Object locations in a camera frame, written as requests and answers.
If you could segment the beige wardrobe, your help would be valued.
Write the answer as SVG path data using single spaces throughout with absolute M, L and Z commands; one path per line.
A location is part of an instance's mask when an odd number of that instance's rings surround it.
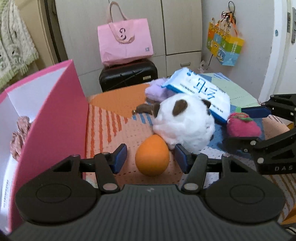
M 65 50 L 86 96 L 101 92 L 104 63 L 149 57 L 160 77 L 198 68 L 200 1 L 56 1 Z

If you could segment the white panda plush ball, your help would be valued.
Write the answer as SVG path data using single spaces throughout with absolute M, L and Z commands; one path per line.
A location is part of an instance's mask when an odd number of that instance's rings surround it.
M 140 104 L 132 113 L 152 115 L 153 132 L 170 150 L 181 144 L 188 152 L 198 154 L 210 143 L 215 132 L 210 106 L 208 100 L 177 93 L 162 102 Z

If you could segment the black suitcase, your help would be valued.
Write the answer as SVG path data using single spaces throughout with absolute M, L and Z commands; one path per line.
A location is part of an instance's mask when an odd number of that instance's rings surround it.
M 136 60 L 124 65 L 104 67 L 99 75 L 103 92 L 138 85 L 158 79 L 155 64 L 148 60 Z

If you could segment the colourful patchwork table cloth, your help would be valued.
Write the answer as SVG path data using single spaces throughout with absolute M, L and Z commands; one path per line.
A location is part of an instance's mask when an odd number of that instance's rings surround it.
M 239 107 L 258 106 L 246 90 L 226 78 L 213 78 L 214 84 L 230 97 L 231 104 Z M 181 184 L 183 174 L 170 154 L 166 171 L 158 177 L 147 177 L 138 172 L 134 157 L 138 146 L 152 135 L 151 118 L 148 114 L 132 117 L 132 110 L 145 102 L 144 90 L 148 84 L 139 84 L 92 96 L 89 101 L 88 127 L 86 135 L 86 158 L 101 152 L 113 152 L 120 144 L 128 147 L 128 159 L 116 175 L 120 186 L 123 184 Z M 289 128 L 272 115 L 263 118 L 263 137 L 269 139 L 288 132 Z M 295 223 L 295 174 L 265 176 L 284 192 L 286 203 L 279 221 L 283 225 Z

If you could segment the white green knitted cardigan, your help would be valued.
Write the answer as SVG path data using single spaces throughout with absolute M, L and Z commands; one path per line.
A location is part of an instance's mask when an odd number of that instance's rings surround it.
M 1 89 L 25 75 L 39 53 L 14 1 L 1 1 Z

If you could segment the orange makeup sponge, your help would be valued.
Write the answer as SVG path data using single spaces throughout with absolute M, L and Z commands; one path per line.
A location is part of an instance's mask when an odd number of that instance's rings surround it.
M 170 162 L 170 151 L 158 135 L 145 139 L 135 154 L 135 164 L 145 176 L 158 176 L 165 172 Z

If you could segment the pink paper shopping bag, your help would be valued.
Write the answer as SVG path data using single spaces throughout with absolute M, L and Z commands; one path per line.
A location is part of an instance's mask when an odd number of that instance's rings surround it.
M 147 19 L 128 19 L 120 12 L 122 21 L 112 20 L 111 8 L 119 6 L 109 3 L 107 23 L 97 27 L 99 52 L 104 66 L 121 65 L 153 56 L 153 46 Z

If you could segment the large blue white tissue pack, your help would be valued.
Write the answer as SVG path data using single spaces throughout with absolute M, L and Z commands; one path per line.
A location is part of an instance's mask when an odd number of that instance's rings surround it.
M 210 111 L 219 123 L 227 123 L 230 115 L 229 95 L 187 67 L 175 71 L 175 73 L 162 85 L 175 93 L 186 93 L 200 99 L 211 102 Z

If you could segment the pink cardboard shoe box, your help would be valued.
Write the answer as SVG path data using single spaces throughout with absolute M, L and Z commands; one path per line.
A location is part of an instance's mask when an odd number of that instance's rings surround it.
M 10 153 L 17 120 L 32 122 L 15 160 Z M 17 190 L 70 155 L 85 155 L 88 101 L 74 62 L 67 60 L 38 71 L 1 94 L 1 230 L 10 233 L 22 222 L 15 205 Z

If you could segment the colourful hanging gift bag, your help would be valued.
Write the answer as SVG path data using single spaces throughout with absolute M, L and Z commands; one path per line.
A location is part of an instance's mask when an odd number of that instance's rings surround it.
M 212 21 L 208 27 L 207 49 L 223 66 L 233 67 L 239 58 L 244 39 L 236 25 L 235 4 L 228 2 L 228 10 L 221 19 Z

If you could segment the pink floral fabric garment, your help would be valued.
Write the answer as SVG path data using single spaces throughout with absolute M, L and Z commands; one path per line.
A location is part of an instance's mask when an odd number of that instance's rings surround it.
M 20 116 L 16 125 L 18 129 L 12 134 L 10 141 L 10 153 L 12 157 L 18 161 L 32 124 L 30 123 L 28 116 Z

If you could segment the pink strawberry plush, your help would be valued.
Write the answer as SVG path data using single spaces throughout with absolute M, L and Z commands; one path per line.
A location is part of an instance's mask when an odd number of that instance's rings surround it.
M 236 107 L 227 119 L 227 134 L 230 137 L 260 137 L 262 131 L 249 114 Z

